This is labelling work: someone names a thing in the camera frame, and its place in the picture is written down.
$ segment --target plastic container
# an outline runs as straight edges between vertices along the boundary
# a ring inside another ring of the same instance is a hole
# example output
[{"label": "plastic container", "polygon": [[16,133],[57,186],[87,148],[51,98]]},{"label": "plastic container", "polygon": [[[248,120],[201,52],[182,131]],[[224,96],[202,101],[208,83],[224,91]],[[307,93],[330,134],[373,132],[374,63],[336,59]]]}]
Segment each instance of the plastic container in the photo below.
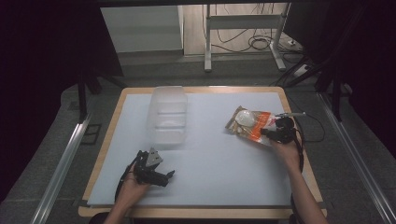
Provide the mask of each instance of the plastic container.
[{"label": "plastic container", "polygon": [[157,87],[148,110],[148,137],[153,147],[171,147],[184,142],[187,95],[181,86]]}]

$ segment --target snack bag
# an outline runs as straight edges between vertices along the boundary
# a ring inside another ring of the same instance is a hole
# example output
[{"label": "snack bag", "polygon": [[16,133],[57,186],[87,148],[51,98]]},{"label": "snack bag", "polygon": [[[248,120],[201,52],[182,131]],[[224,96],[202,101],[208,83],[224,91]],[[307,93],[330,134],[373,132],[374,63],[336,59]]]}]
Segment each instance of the snack bag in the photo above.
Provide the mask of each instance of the snack bag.
[{"label": "snack bag", "polygon": [[230,132],[250,139],[254,142],[271,146],[267,137],[260,133],[261,129],[276,130],[276,116],[271,112],[250,111],[242,106],[236,108],[233,117],[228,121],[226,129]]}]

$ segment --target wooden table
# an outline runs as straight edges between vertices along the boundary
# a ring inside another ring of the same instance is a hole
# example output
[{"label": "wooden table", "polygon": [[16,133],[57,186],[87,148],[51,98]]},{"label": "wooden table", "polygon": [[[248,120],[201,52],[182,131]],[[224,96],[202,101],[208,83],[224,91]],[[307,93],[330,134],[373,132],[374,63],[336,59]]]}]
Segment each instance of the wooden table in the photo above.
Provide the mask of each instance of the wooden table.
[{"label": "wooden table", "polygon": [[[237,92],[277,92],[281,100],[281,104],[285,112],[291,112],[290,106],[283,89],[279,87],[184,87],[186,93],[237,93]],[[142,94],[152,93],[153,88],[127,88],[124,89],[120,95],[113,117],[110,121],[107,133],[99,152],[98,158],[92,170],[92,175],[85,189],[82,200],[88,201],[90,198],[93,185],[98,178],[103,162],[105,160],[113,133],[117,126],[123,103],[128,94]],[[318,184],[312,172],[309,159],[304,153],[304,173],[312,194],[314,195],[322,212],[327,216],[327,210],[324,208],[324,203]],[[90,208],[89,206],[81,206],[78,213],[82,217],[93,217],[97,213],[108,212],[107,208]],[[131,210],[130,216],[136,218],[251,218],[251,219],[287,219],[292,213],[291,208],[213,208],[213,207],[136,207]]]}]

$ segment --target wooden floor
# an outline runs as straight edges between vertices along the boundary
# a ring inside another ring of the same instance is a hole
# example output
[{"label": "wooden floor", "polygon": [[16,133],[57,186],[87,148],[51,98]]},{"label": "wooden floor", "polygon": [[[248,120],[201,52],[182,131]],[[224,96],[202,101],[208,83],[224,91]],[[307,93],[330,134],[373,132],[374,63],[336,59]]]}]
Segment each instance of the wooden floor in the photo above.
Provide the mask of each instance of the wooden floor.
[{"label": "wooden floor", "polygon": [[[284,3],[274,4],[220,4],[211,5],[210,14],[213,15],[257,15],[280,14],[285,7]],[[184,20],[184,55],[205,54],[205,17],[206,6],[183,6]],[[276,30],[213,30],[211,32],[212,53],[253,53],[268,51],[268,41],[275,36]],[[249,45],[249,39],[256,36],[254,47]],[[300,46],[291,47],[290,38],[282,34],[280,43],[289,49],[300,49]]]}]

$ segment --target orange label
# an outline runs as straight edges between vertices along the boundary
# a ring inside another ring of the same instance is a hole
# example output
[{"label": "orange label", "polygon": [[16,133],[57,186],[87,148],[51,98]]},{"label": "orange label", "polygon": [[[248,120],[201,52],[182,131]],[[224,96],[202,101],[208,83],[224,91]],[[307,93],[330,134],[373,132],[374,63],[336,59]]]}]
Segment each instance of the orange label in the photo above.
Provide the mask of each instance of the orange label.
[{"label": "orange label", "polygon": [[269,112],[261,112],[257,117],[257,122],[254,127],[251,129],[251,134],[248,137],[250,140],[258,142],[260,137],[262,136],[260,130],[265,126],[268,119],[270,118],[271,113]]}]

